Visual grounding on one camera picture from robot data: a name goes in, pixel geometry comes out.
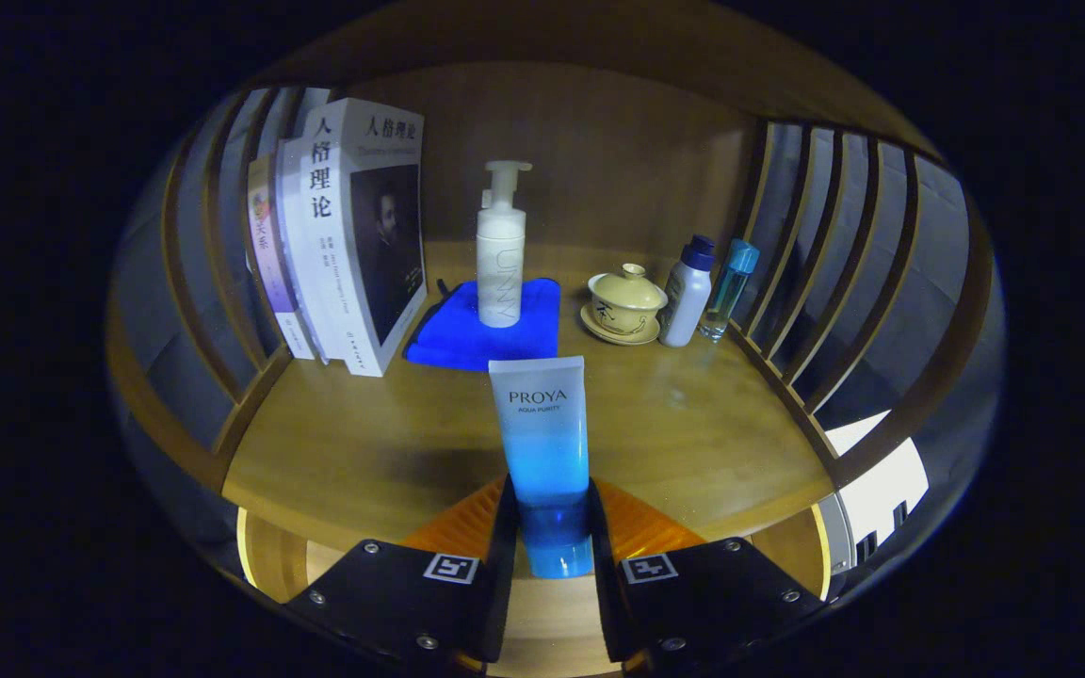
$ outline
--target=tube cap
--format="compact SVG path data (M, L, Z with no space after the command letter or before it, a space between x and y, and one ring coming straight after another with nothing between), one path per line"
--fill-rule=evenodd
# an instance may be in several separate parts
M531 572L544 579L588 575L593 570L593 541L584 496L575 502L542 506L518 504L522 541Z
M585 576L593 571L593 538L566 546L531 546L525 541L525 557L531 562L531 575L541 579Z
M714 240L705 235L694 235L681 250L681 264L697 270L714 268Z
M727 254L726 266L736 273L752 274L756 270L756 261L761 251L739 238L731 238L731 253Z

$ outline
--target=blue tube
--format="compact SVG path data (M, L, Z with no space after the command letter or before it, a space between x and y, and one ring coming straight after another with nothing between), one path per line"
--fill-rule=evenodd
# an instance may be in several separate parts
M588 575L584 357L488 360L488 376L531 572L548 579Z

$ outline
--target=blue cloth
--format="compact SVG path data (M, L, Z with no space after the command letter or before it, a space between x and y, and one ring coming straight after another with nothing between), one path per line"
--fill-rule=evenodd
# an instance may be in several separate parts
M553 359L560 355L560 284L539 278L522 284L522 317L512 327L480 322L474 280L422 318L404 357L414 363L488 372L488 360Z

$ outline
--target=white book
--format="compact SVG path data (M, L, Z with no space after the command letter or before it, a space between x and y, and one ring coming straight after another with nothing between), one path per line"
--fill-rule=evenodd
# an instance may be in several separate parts
M316 348L320 361L329 364L330 359L340 359L340 342L327 332L328 327L319 327L319 318L323 318L324 306L320 300L319 283L316 282L316 269L320 268L318 246L315 245L315 232L307 232L307 227L301 214L301 159L304 142L293 139L279 142L275 164L279 168L279 196L275 200L275 214L279 219L282 235L284 260L288 261L288 273L292 282L293 295L301 309L310 343Z
M275 168L270 155L263 155L248 168L246 212L250 217L250 240L254 243L255 265L267 299L275 312L275 321L283 333L283 342L292 356L312 360L309 331L298 309L296 293L288 276L288 259L282 251L281 225L276 217Z
M309 315L329 357L353 374L386 372L425 300L423 128L417 113L359 99L322 104L305 120L297 202L323 261Z

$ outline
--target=pump dispenser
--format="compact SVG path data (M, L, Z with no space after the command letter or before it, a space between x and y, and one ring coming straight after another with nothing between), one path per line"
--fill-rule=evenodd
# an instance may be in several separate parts
M529 163L489 161L492 189L483 192L474 236L474 284L480 322L487 327L512 327L522 315L522 261L525 254L525 212L513 209L518 171L529 171Z

